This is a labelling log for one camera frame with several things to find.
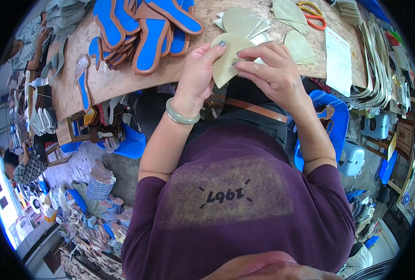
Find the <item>plastic stool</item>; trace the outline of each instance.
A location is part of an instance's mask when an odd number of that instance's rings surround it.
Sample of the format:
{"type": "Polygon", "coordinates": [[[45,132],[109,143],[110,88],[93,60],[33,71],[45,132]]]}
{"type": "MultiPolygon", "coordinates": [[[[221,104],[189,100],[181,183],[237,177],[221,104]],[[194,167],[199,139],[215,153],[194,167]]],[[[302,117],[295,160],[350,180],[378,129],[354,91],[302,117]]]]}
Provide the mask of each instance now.
{"type": "Polygon", "coordinates": [[[357,175],[364,162],[365,150],[350,140],[345,141],[343,150],[346,153],[346,159],[342,164],[340,164],[340,161],[336,168],[346,176],[357,175]]]}
{"type": "Polygon", "coordinates": [[[388,114],[376,115],[372,119],[364,118],[365,127],[360,131],[362,135],[376,139],[386,139],[389,132],[389,116],[388,114]]]}

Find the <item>yellow piece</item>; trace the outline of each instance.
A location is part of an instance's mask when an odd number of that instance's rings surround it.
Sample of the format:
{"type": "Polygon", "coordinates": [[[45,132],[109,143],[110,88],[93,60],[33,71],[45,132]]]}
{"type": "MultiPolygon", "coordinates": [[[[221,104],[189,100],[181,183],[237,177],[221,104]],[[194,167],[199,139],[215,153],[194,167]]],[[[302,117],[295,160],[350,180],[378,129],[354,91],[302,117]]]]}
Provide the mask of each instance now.
{"type": "Polygon", "coordinates": [[[322,17],[322,12],[321,12],[321,10],[320,10],[318,7],[316,7],[316,5],[315,5],[315,4],[313,4],[313,3],[311,3],[311,2],[308,2],[308,1],[301,1],[301,2],[297,3],[296,5],[298,5],[298,6],[299,6],[299,8],[300,8],[301,10],[303,10],[303,11],[306,11],[306,12],[308,12],[308,13],[310,13],[310,14],[314,15],[314,16],[322,17]],[[312,10],[310,10],[309,8],[306,8],[306,7],[301,7],[302,5],[308,5],[308,6],[312,7],[315,11],[312,11],[312,10]]]}

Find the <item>black pants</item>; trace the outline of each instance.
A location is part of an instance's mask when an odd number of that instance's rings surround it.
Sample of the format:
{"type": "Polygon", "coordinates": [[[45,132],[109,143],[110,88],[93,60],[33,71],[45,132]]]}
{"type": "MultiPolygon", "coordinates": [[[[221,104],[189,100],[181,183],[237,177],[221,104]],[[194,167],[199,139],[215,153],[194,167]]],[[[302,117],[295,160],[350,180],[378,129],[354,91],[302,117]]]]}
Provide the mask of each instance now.
{"type": "MultiPolygon", "coordinates": [[[[172,94],[144,91],[138,97],[136,106],[137,122],[141,126],[147,140],[151,137],[158,126],[166,108],[166,101],[172,94]]],[[[285,111],[272,102],[253,82],[241,77],[234,77],[227,86],[226,98],[242,100],[254,105],[267,108],[279,114],[286,115],[285,111]]],[[[274,138],[283,148],[286,142],[286,124],[273,120],[267,116],[225,104],[218,118],[211,123],[200,120],[193,126],[187,142],[198,137],[205,130],[222,124],[244,123],[255,126],[274,138]]]]}
{"type": "Polygon", "coordinates": [[[48,142],[58,142],[58,138],[55,133],[45,133],[42,136],[35,135],[33,137],[33,148],[36,150],[36,154],[39,154],[39,159],[43,163],[47,163],[46,143],[48,142]]]}

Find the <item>wrist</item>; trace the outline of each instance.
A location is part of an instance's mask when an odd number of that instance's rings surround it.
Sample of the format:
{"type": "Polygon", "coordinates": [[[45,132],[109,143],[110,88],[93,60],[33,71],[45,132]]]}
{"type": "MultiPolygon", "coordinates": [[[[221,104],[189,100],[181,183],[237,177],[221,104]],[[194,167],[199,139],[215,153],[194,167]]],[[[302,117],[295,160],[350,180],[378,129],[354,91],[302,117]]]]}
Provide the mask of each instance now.
{"type": "Polygon", "coordinates": [[[193,118],[196,117],[201,107],[203,106],[204,100],[199,98],[190,98],[182,94],[175,94],[175,97],[171,101],[171,106],[182,116],[193,118]]]}

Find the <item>hand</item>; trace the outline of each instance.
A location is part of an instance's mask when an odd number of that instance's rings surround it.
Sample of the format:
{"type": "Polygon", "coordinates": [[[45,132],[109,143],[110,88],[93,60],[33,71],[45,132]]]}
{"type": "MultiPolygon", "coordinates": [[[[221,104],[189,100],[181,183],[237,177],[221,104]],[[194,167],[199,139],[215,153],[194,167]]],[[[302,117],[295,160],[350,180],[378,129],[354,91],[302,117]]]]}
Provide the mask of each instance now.
{"type": "Polygon", "coordinates": [[[311,102],[305,93],[297,65],[285,45],[274,41],[264,42],[256,47],[245,48],[237,56],[247,60],[233,64],[234,68],[240,70],[238,76],[253,81],[269,99],[291,115],[301,112],[305,104],[311,102]],[[267,65],[249,61],[258,57],[267,65]]]}
{"type": "Polygon", "coordinates": [[[193,50],[186,56],[181,78],[172,106],[181,115],[195,117],[214,88],[212,63],[223,55],[226,42],[210,48],[210,43],[193,50]]]}
{"type": "Polygon", "coordinates": [[[47,39],[52,28],[45,28],[38,36],[38,44],[41,44],[47,39]]]}

